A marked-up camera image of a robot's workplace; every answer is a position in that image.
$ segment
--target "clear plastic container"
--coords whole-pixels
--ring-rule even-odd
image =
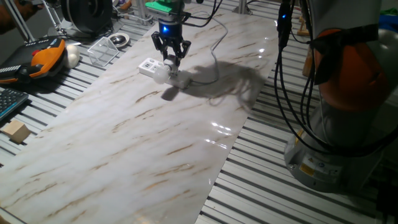
[[[119,50],[109,38],[103,37],[92,47],[90,47],[87,52],[93,65],[103,67],[107,65],[115,56],[117,56]]]

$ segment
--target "keyboard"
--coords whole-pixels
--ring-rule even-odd
[[[28,94],[10,88],[0,93],[0,121],[18,108],[28,98]]]

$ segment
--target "white egg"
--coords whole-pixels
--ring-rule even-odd
[[[79,63],[79,58],[74,54],[68,54],[67,61],[65,62],[65,66],[67,68],[75,68]]]
[[[68,52],[68,55],[74,54],[74,55],[76,55],[76,57],[78,57],[78,58],[80,57],[79,49],[77,49],[77,47],[72,44],[68,45],[67,52]]]

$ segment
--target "white power strip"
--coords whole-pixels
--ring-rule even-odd
[[[139,73],[147,75],[152,78],[153,74],[161,66],[163,66],[162,62],[156,61],[152,58],[147,58],[138,66],[138,70]]]
[[[162,67],[163,63],[160,61],[156,61],[152,58],[145,59],[139,66],[139,73],[146,75],[148,77],[153,78],[154,73],[159,67]],[[177,75],[170,76],[169,80],[167,80],[167,84],[178,87],[180,89],[185,89],[189,86],[191,82],[192,74],[186,71],[178,71]]]

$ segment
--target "warning label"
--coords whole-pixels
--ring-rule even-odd
[[[300,170],[320,181],[335,183],[342,167],[323,162],[316,157],[305,154]]]

